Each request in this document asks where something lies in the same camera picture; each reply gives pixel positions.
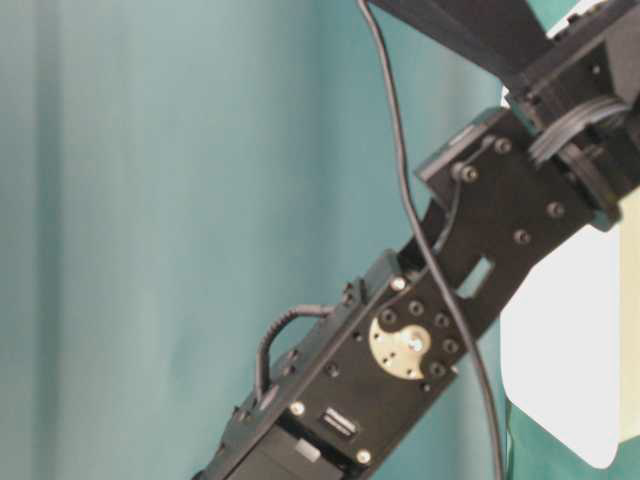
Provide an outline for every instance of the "round servo horn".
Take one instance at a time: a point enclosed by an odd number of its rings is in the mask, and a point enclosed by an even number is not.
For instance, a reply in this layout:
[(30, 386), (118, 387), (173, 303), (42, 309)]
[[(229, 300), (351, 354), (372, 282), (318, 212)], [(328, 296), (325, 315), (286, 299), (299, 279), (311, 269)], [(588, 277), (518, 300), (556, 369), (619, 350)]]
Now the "round servo horn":
[(380, 368), (404, 380), (425, 378), (420, 369), (422, 357), (431, 348), (431, 335), (420, 325), (408, 325), (402, 330), (389, 333), (380, 328), (374, 318), (369, 330), (371, 353)]

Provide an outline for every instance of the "rectangular slot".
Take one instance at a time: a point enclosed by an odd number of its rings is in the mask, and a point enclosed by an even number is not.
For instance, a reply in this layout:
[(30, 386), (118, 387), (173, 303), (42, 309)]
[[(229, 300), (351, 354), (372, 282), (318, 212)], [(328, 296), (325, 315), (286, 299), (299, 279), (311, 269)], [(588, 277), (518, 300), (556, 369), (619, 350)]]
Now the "rectangular slot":
[(331, 407), (325, 410), (322, 421), (341, 437), (351, 439), (358, 433), (355, 423)]
[(494, 263), (487, 257), (481, 257), (456, 290), (458, 296), (460, 298), (475, 297), (489, 278), (494, 266)]

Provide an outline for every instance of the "wire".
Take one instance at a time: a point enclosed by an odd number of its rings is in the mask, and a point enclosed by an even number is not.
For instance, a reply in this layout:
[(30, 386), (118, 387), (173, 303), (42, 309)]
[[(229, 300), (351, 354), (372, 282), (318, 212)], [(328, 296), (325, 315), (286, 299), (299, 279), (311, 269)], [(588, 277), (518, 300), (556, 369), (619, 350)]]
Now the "wire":
[(395, 150), (396, 150), (396, 169), (398, 174), (398, 180), (400, 182), (400, 192), (402, 194), (402, 204), (409, 217), (409, 223), (411, 229), (416, 237), (420, 251), (424, 256), (426, 265), (431, 271), (431, 275), (435, 280), (441, 294), (445, 301), (445, 304), (451, 311), (453, 319), (460, 330), (462, 340), (467, 348), (467, 351), (471, 355), (471, 360), (475, 368), (478, 383), (482, 390), (482, 396), (484, 398), (484, 405), (487, 414), (487, 421), (489, 423), (489, 433), (491, 435), (491, 445), (493, 448), (493, 463), (495, 478), (498, 480), (504, 479), (504, 464), (502, 462), (502, 445), (500, 442), (500, 426), (498, 423), (498, 415), (496, 413), (495, 403), (493, 399), (493, 393), (491, 392), (491, 386), (489, 384), (489, 378), (487, 371), (478, 351), (475, 339), (471, 334), (465, 315), (458, 304), (455, 293), (451, 286), (447, 282), (438, 261), (433, 254), (431, 247), (426, 239), (426, 236), (418, 220), (418, 214), (411, 195), (411, 186), (408, 180), (408, 166), (407, 166), (407, 149), (405, 145), (404, 132), (402, 128), (402, 118), (400, 117), (400, 108), (398, 105), (398, 95), (396, 92), (395, 81), (393, 78), (393, 70), (391, 68), (391, 62), (389, 60), (389, 54), (387, 52), (387, 46), (385, 44), (384, 36), (380, 30), (380, 26), (375, 17), (371, 13), (371, 9), (368, 5), (368, 0), (357, 0), (358, 6), (364, 16), (371, 34), (378, 49), (378, 55), (380, 57), (380, 63), (382, 66), (382, 72), (384, 75), (385, 86), (387, 90), (387, 97), (389, 100), (389, 109), (391, 111), (391, 121), (393, 124), (393, 133), (395, 138)]
[(297, 307), (290, 308), (283, 313), (280, 318), (271, 324), (269, 330), (263, 337), (258, 347), (258, 353), (256, 354), (256, 379), (255, 379), (255, 395), (256, 400), (262, 401), (264, 395), (269, 390), (271, 384), (271, 378), (269, 375), (271, 361), (269, 359), (269, 351), (271, 345), (276, 337), (298, 317), (319, 317), (325, 318), (331, 315), (335, 307), (327, 305), (298, 305)]

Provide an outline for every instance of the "fabric backdrop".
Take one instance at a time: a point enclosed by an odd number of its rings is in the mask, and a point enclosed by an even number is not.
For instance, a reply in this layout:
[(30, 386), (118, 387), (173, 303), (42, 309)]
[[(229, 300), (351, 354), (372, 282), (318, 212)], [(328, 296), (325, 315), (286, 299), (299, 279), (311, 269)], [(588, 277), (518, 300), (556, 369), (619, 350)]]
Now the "fabric backdrop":
[[(499, 85), (381, 19), (415, 165)], [(189, 479), (273, 318), (409, 236), (369, 32), (346, 0), (4, 0), (0, 27), (2, 478)], [(467, 361), (376, 478), (427, 472), (490, 478)]]

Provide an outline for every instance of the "robotic arm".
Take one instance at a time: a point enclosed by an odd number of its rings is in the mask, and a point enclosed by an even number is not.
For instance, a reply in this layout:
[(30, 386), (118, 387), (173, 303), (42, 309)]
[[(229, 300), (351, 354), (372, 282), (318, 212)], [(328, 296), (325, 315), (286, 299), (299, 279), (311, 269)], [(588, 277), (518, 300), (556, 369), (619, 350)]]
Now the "robotic arm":
[[(640, 185), (640, 2), (609, 0), (553, 40), (524, 0), (372, 2), (511, 89), (512, 110), (484, 112), (416, 171), (433, 198), (421, 227), (478, 338), (536, 263), (587, 224), (608, 230)], [(369, 478), (466, 353), (415, 239), (335, 309), (290, 313), (321, 319), (258, 372), (194, 479)]]

